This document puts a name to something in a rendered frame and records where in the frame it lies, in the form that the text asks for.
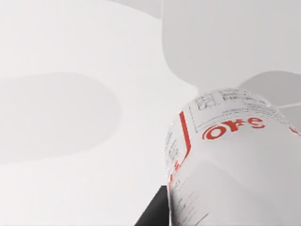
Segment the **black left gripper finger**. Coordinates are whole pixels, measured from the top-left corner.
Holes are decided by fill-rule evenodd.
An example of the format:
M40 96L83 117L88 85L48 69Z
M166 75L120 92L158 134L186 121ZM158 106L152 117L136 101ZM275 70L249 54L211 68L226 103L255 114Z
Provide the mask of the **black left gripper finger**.
M169 226L167 186L161 186L134 226Z

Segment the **white and red bottle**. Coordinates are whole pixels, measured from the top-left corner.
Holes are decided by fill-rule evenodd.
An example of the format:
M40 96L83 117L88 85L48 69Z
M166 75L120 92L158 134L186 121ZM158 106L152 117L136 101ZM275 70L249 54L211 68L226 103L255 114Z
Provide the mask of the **white and red bottle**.
M165 158L170 226L301 226L301 130L261 96L197 96Z

